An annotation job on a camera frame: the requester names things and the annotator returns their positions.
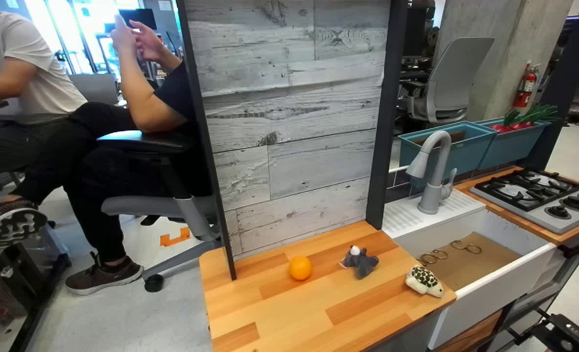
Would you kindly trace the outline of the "grey plush toy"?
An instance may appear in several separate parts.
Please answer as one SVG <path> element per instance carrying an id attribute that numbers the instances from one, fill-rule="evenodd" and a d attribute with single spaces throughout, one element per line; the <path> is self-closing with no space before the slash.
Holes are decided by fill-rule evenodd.
<path id="1" fill-rule="evenodd" d="M 358 280 L 366 278 L 376 270 L 380 260 L 370 256 L 366 249 L 352 245 L 343 260 L 345 268 L 352 268 Z"/>

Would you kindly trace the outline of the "white green spotted plush turtle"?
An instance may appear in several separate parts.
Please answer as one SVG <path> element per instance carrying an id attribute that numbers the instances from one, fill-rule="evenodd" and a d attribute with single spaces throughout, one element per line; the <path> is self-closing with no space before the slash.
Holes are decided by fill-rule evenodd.
<path id="1" fill-rule="evenodd" d="M 405 284 L 421 295 L 433 295 L 433 297 L 444 295 L 444 288 L 440 280 L 425 266 L 413 266 L 407 272 Z"/>

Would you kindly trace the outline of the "grey wood backsplash panel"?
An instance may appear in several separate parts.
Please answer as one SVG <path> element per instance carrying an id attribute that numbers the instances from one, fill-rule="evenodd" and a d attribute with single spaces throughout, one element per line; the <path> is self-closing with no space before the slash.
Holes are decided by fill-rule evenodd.
<path id="1" fill-rule="evenodd" d="M 178 0 L 235 258 L 362 221 L 403 0 Z"/>

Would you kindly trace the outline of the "orange ball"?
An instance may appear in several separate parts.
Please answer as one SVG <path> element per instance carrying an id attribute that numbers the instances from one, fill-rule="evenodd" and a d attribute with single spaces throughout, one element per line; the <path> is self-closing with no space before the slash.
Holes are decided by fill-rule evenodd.
<path id="1" fill-rule="evenodd" d="M 288 274 L 292 280 L 303 282 L 313 274 L 313 264 L 307 256 L 296 256 L 290 260 Z"/>

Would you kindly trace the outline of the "person in black clothes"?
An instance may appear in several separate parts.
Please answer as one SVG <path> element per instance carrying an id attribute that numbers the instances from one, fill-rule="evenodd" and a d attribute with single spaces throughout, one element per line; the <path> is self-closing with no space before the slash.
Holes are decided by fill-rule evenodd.
<path id="1" fill-rule="evenodd" d="M 125 104 L 92 104 L 75 119 L 75 176 L 67 192 L 94 256 L 90 268 L 67 280 L 80 295 L 135 280 L 159 284 L 167 266 L 147 270 L 127 254 L 124 213 L 178 219 L 202 249 L 219 243 L 192 63 L 135 20 L 120 18 L 112 39 Z"/>

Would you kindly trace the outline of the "silver kitchen faucet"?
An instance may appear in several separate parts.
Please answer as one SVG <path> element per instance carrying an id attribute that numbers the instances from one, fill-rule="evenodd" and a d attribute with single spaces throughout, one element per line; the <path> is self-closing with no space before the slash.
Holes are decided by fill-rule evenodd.
<path id="1" fill-rule="evenodd" d="M 427 172 L 429 159 L 431 159 L 431 153 L 435 147 L 438 147 L 438 159 L 433 166 L 433 172 Z M 444 170 L 446 170 L 448 157 L 450 157 L 450 149 L 452 149 L 450 133 L 446 129 L 438 129 L 425 139 L 419 155 L 407 166 L 409 176 L 427 178 L 425 192 L 423 192 L 421 202 L 417 205 L 417 209 L 421 213 L 436 215 L 440 204 L 452 194 L 452 184 L 442 184 Z"/>

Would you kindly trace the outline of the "black grey office chair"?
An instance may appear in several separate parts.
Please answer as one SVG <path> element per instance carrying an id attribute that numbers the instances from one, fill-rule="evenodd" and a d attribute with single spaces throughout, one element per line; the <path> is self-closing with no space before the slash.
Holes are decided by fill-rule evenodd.
<path id="1" fill-rule="evenodd" d="M 196 143 L 180 135 L 161 133 L 145 135 L 143 131 L 116 131 L 98 139 L 100 147 L 110 147 L 125 153 L 133 161 L 149 162 L 163 172 L 169 196 L 116 196 L 102 204 L 108 215 L 151 215 L 184 221 L 198 245 L 163 260 L 143 272 L 145 290 L 161 292 L 165 288 L 165 270 L 198 258 L 200 254 L 223 245 L 215 204 L 212 196 L 194 196 L 186 190 L 184 178 L 176 174 L 176 159 L 190 153 Z"/>

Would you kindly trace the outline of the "grey office chair background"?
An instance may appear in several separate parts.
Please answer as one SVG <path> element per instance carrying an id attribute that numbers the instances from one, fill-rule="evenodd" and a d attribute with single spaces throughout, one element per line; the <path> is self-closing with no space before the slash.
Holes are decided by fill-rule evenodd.
<path id="1" fill-rule="evenodd" d="M 468 116 L 470 90 L 493 37 L 454 39 L 435 65 L 423 98 L 411 98 L 411 117 L 431 125 L 460 121 Z"/>

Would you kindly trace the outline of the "white sink basin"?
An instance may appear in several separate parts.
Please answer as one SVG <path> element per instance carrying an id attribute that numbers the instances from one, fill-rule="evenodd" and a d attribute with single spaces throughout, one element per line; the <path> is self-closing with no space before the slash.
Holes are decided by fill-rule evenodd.
<path id="1" fill-rule="evenodd" d="M 456 292 L 456 301 L 436 319 L 429 350 L 530 293 L 558 252 L 556 245 L 458 190 L 436 215 L 417 205 L 417 198 L 390 202 L 382 229 Z"/>

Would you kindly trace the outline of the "red fire extinguisher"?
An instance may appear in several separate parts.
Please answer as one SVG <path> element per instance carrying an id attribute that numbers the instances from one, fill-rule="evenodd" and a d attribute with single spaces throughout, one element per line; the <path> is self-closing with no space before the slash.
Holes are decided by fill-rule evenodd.
<path id="1" fill-rule="evenodd" d="M 530 104 L 530 96 L 538 82 L 538 69 L 532 63 L 526 63 L 517 96 L 513 102 L 515 110 L 525 110 Z"/>

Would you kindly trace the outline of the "black gas stove top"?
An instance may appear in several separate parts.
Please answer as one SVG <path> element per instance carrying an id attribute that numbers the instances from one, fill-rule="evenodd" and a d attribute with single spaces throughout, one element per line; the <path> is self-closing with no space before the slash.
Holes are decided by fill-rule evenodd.
<path id="1" fill-rule="evenodd" d="M 558 172 L 515 170 L 480 182 L 472 192 L 556 235 L 579 225 L 579 182 Z"/>

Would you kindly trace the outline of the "person in white shirt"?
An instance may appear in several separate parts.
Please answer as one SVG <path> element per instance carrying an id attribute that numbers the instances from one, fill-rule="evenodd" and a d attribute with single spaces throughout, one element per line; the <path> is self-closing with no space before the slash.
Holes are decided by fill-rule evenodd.
<path id="1" fill-rule="evenodd" d="M 30 166 L 67 116 L 86 104 L 39 29 L 0 12 L 0 172 Z"/>

